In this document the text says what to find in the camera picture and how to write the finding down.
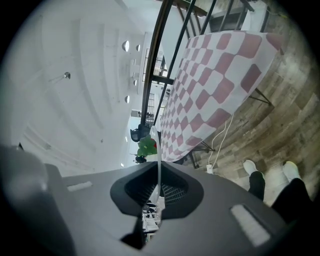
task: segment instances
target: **ceiling light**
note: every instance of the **ceiling light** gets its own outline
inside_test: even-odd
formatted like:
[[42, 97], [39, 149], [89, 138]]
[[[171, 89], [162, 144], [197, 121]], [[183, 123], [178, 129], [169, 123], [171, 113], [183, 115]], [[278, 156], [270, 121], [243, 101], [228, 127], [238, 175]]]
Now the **ceiling light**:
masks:
[[129, 46], [130, 46], [129, 41], [128, 40], [124, 41], [122, 44], [122, 49], [127, 52], [127, 51], [129, 51]]
[[124, 101], [129, 104], [130, 96], [129, 96], [129, 95], [128, 95], [128, 96], [125, 96], [125, 97], [124, 97]]

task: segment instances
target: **checkerboard pattern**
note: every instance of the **checkerboard pattern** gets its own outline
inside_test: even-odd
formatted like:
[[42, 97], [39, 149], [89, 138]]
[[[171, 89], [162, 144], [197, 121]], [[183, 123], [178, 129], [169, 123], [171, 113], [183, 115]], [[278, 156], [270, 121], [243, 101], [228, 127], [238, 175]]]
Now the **checkerboard pattern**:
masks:
[[174, 162], [238, 109], [268, 71], [282, 37], [223, 31], [190, 38], [162, 114], [162, 160]]

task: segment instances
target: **ceiling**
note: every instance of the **ceiling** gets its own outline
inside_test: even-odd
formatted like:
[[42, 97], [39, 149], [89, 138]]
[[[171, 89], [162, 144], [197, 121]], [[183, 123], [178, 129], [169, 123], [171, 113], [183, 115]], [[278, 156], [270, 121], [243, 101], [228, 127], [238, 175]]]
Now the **ceiling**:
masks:
[[2, 63], [1, 143], [21, 143], [63, 176], [121, 168], [137, 95], [130, 63], [141, 63], [136, 45], [143, 42], [118, 1], [42, 4]]

